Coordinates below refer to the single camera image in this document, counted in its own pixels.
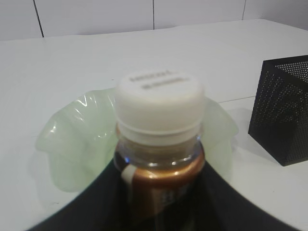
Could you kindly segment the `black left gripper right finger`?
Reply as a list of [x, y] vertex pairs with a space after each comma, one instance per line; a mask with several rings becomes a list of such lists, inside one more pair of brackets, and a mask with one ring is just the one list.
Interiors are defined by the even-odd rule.
[[196, 231], [295, 231], [263, 211], [205, 163], [197, 179], [193, 208]]

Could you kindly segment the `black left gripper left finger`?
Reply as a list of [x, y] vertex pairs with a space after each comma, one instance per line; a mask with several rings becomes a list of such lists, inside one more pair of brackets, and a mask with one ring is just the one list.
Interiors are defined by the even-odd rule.
[[73, 201], [30, 231], [131, 231], [123, 167], [111, 161]]

